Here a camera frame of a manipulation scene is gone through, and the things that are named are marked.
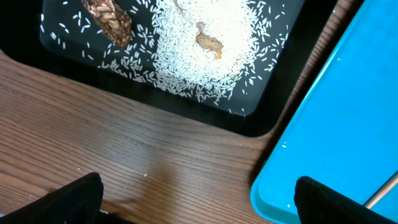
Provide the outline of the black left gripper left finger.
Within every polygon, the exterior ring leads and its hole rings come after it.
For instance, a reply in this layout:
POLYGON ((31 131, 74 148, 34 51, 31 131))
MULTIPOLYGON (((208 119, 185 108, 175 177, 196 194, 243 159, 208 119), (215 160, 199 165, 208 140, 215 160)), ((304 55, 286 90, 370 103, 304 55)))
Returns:
POLYGON ((103 200, 98 173, 89 173, 1 217, 1 224, 94 223, 103 200))

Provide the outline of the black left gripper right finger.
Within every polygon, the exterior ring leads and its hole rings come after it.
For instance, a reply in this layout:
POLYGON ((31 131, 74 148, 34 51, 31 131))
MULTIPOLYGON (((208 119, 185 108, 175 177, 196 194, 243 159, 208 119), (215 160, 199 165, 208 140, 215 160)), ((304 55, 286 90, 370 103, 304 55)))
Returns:
POLYGON ((294 202, 301 224, 397 224, 308 176, 296 181, 294 202))

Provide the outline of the wooden chopstick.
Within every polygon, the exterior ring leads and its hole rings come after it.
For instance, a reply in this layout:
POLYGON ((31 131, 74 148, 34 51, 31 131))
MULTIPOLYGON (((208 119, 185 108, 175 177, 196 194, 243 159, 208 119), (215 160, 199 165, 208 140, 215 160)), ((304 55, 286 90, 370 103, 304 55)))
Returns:
POLYGON ((364 204, 368 209, 371 209, 380 201, 389 191, 397 185, 397 172, 364 204))

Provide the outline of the brown food scrap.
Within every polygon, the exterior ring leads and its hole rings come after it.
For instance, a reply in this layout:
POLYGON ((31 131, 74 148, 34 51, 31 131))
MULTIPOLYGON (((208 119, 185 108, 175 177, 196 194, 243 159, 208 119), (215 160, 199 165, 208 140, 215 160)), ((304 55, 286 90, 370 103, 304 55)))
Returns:
POLYGON ((81 0, 103 34, 111 42, 126 50, 131 39, 132 20, 115 0, 81 0))

